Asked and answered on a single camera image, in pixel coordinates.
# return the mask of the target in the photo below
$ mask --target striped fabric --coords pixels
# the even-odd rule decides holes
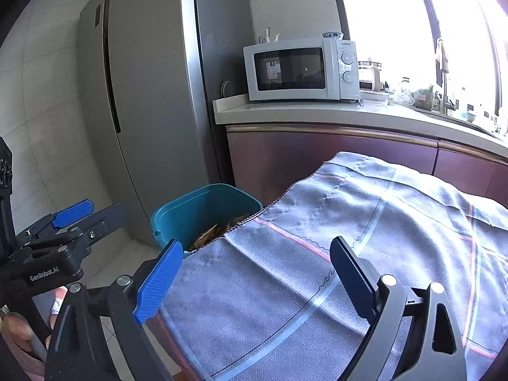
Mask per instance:
[[[342,235],[380,273],[441,282],[468,379],[508,336],[508,211],[429,175],[339,153],[274,205],[184,259],[161,307],[202,379],[336,380],[368,324],[329,256]],[[380,379],[390,379],[409,322]]]

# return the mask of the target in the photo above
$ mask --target stainless steel refrigerator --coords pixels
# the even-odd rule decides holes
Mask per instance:
[[[131,234],[153,243],[162,204],[233,183],[212,101],[247,93],[243,47],[255,43],[249,0],[90,0],[78,29],[88,133]]]

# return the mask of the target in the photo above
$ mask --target teal bin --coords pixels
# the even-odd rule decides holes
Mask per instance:
[[[200,234],[215,224],[227,224],[233,218],[262,208],[261,202],[248,193],[214,183],[161,206],[153,213],[150,225],[161,248],[176,239],[186,251]]]

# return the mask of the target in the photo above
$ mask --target bright window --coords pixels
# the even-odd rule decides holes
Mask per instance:
[[[479,0],[494,37],[501,72],[502,103],[508,109],[508,16],[496,0]]]
[[[495,110],[496,80],[489,33],[478,0],[432,0],[449,67],[449,96]]]
[[[414,90],[436,84],[434,43],[423,0],[344,0],[358,60],[382,63],[382,79],[410,78]]]

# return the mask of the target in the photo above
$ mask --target microwave door window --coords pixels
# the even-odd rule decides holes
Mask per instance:
[[[254,63],[259,91],[326,87],[319,47],[255,53]]]

